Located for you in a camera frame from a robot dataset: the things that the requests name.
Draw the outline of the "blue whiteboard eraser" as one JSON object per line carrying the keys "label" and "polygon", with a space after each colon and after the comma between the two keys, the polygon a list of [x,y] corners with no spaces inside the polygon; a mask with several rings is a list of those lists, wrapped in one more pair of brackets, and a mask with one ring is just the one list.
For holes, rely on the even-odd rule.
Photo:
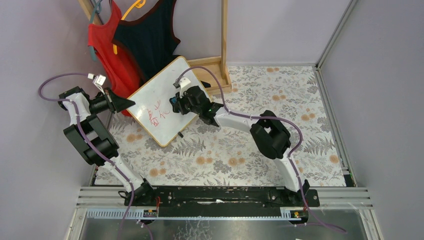
{"label": "blue whiteboard eraser", "polygon": [[172,105],[172,107],[175,106],[176,102],[177,102],[177,98],[176,97],[172,97],[169,99],[170,104]]}

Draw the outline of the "yellow framed whiteboard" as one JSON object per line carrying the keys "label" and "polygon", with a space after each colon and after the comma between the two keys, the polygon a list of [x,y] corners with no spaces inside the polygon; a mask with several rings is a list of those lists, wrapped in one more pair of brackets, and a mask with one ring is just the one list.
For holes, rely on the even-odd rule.
{"label": "yellow framed whiteboard", "polygon": [[178,77],[183,74],[190,80],[188,87],[199,86],[210,98],[194,71],[185,72],[189,67],[183,56],[177,57],[128,98],[135,105],[127,111],[161,147],[167,146],[197,117],[192,112],[185,115],[173,112],[170,99],[181,92],[174,86]]}

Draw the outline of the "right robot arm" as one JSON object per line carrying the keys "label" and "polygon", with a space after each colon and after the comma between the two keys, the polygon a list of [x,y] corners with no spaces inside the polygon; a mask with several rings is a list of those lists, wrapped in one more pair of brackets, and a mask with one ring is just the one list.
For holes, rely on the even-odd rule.
{"label": "right robot arm", "polygon": [[308,191],[309,182],[304,179],[299,168],[290,159],[294,149],[291,147],[291,134],[283,125],[284,119],[266,110],[259,116],[231,111],[224,103],[211,101],[197,85],[183,87],[176,83],[179,91],[169,102],[174,113],[186,115],[194,113],[207,125],[228,127],[249,133],[259,152],[274,160],[283,176],[287,197],[300,201]]}

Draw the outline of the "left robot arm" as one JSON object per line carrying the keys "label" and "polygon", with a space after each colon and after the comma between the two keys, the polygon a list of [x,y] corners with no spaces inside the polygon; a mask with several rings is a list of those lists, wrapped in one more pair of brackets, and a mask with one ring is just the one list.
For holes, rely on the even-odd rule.
{"label": "left robot arm", "polygon": [[64,135],[89,165],[108,170],[124,186],[119,196],[125,206],[147,206],[156,202],[154,188],[136,172],[119,153],[119,144],[97,116],[110,111],[119,113],[135,102],[116,95],[110,88],[99,92],[93,99],[76,86],[59,95],[61,108],[70,116]]}

